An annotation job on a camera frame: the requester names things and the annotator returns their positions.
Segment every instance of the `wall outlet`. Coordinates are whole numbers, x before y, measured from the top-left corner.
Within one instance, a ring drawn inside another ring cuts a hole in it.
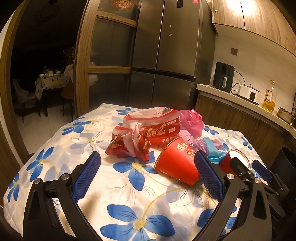
[[[237,49],[231,48],[231,54],[237,56]]]

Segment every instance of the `red paper cup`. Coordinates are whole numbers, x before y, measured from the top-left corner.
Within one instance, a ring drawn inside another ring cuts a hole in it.
[[[154,168],[188,185],[193,185],[200,177],[194,165],[194,155],[195,151],[178,137],[161,152]]]
[[[237,149],[231,149],[226,156],[220,161],[219,166],[225,173],[232,173],[236,176],[235,172],[230,168],[230,160],[237,157],[247,168],[250,166],[250,162],[246,155]]]

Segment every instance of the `marble floor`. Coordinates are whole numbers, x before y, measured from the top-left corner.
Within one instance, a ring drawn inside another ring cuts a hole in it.
[[[22,123],[22,117],[18,115],[20,104],[14,105],[17,125],[29,154],[36,152],[62,126],[72,122],[69,104],[65,105],[65,116],[62,113],[61,103],[53,104],[47,109],[48,117],[45,117],[43,110],[41,110],[41,117],[39,117],[34,106],[34,100],[26,102],[26,111],[29,113],[24,117],[24,123]]]

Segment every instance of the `white countertop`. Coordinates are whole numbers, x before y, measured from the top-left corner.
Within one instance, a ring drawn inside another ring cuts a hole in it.
[[[231,93],[227,93],[225,91],[221,91],[216,88],[213,88],[212,86],[209,86],[209,85],[197,84],[196,89],[201,92],[208,93],[210,95],[213,95],[213,96],[225,99],[227,101],[233,102],[234,104],[240,105],[246,109],[249,109],[249,110],[263,116],[264,118],[274,122],[275,124],[279,125],[280,127],[286,129],[294,138],[296,138],[296,130],[291,125],[289,125],[287,122],[285,122],[280,117],[278,117],[276,115],[277,114],[276,111],[274,111],[273,113],[270,113],[258,105],[255,105],[255,104],[253,104],[249,101],[246,101],[240,97],[237,97],[236,95],[233,95]]]

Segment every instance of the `silver bolt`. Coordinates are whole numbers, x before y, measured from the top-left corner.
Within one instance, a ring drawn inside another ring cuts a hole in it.
[[[62,175],[62,180],[67,180],[69,178],[69,174],[65,173]]]
[[[261,183],[261,180],[260,180],[259,178],[257,178],[257,177],[256,177],[254,180],[255,180],[255,182],[256,182],[257,184]]]
[[[226,176],[230,180],[233,180],[234,179],[234,175],[232,173],[228,173]]]
[[[41,181],[40,178],[36,178],[36,179],[34,180],[34,183],[35,183],[35,184],[38,184],[40,181]]]

